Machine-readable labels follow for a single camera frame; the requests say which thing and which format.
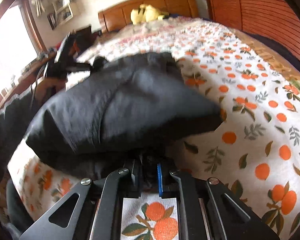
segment bedsheet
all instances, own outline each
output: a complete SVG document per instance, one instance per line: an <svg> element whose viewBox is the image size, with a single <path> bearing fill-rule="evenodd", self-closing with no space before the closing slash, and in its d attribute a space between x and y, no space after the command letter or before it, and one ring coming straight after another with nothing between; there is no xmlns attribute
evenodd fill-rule
<svg viewBox="0 0 300 240"><path fill-rule="evenodd" d="M179 17L153 32L97 43L80 60L148 51L170 51L185 83L222 107L216 131L175 142L167 154L194 177L219 178L289 239L300 224L299 90L228 28L201 19ZM24 141L8 169L34 220L79 181L41 163ZM144 193L123 209L121 239L178 239L173 199Z"/></svg>

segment window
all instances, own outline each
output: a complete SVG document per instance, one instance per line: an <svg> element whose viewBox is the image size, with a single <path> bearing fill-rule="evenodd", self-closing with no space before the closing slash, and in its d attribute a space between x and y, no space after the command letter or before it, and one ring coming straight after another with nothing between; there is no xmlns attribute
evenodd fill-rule
<svg viewBox="0 0 300 240"><path fill-rule="evenodd" d="M36 57L20 7L9 8L0 19L0 92Z"/></svg>

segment yellow plush toy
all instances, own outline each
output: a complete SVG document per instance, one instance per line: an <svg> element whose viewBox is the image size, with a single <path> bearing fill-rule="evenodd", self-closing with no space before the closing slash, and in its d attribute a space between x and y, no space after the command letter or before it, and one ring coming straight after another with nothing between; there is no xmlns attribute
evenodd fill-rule
<svg viewBox="0 0 300 240"><path fill-rule="evenodd" d="M141 4L139 9L134 9L131 11L131 21L132 23L144 23L154 20L162 20L165 16L169 15L167 12L161 12L159 9L154 8L151 5Z"/></svg>

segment person's arm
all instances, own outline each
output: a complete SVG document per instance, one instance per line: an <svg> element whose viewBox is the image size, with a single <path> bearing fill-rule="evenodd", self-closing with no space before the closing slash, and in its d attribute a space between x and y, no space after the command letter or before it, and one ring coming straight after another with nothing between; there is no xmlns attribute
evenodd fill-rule
<svg viewBox="0 0 300 240"><path fill-rule="evenodd" d="M42 100L47 89L56 86L58 91L64 85L65 81L45 79L37 86L32 108L30 108L32 90L29 87L21 95L14 95L0 110L0 182L7 164L26 133L32 118L44 103Z"/></svg>

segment headboard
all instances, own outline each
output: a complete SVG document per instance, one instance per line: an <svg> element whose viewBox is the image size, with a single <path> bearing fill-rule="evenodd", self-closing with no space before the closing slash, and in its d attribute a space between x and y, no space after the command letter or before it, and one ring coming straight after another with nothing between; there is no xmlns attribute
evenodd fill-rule
<svg viewBox="0 0 300 240"><path fill-rule="evenodd" d="M138 9L140 4L151 4L161 11L188 17L198 17L195 0L128 0L98 13L103 33L120 30L131 23L130 13Z"/></svg>

